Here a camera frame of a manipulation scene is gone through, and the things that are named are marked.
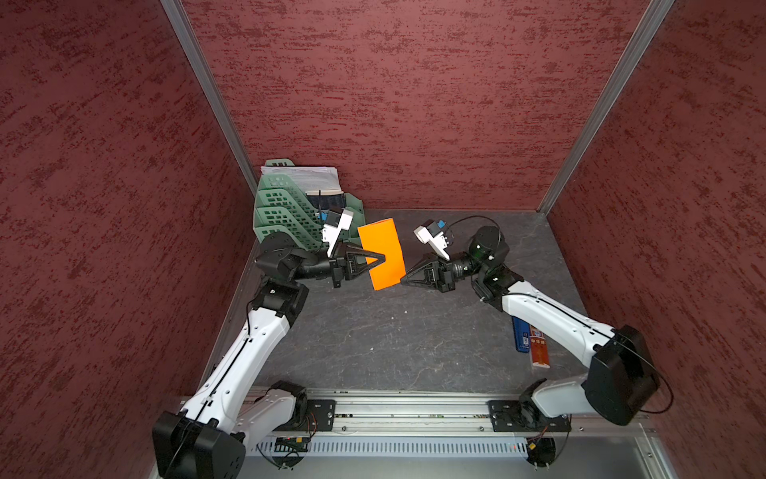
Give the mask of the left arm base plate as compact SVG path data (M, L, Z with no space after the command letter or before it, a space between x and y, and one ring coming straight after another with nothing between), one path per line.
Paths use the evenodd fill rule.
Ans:
M337 402L332 399L299 399L286 431L329 432L334 427Z

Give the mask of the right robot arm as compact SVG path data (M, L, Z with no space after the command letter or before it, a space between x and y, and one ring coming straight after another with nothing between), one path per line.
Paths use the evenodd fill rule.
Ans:
M404 285L448 293L458 281L470 279L480 301L538 329L588 369L584 375L541 379L529 386L507 414L514 427L543 430L557 417L582 414L626 426L659 389L661 377L644 336L629 325L616 329L581 315L509 269L509 247L499 227L478 229L461 253L449 253L443 222L428 221L414 235L432 251L407 271Z

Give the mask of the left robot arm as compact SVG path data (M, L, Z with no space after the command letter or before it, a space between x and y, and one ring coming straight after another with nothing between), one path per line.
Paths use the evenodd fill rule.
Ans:
M332 279L335 287L384 265L385 255L337 241L327 249L301 249L287 233L261 242L255 259L263 273L245 323L219 366L177 413L164 412L152 437L162 478L235 478L251 445L275 429L299 426L307 415L304 387L279 381L249 412L241 407L269 355L300 315L306 279Z

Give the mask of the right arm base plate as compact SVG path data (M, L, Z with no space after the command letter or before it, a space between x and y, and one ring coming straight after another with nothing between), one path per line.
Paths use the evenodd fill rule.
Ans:
M542 434L570 432L571 421L566 415L545 416L534 403L520 400L490 400L489 417L495 432Z

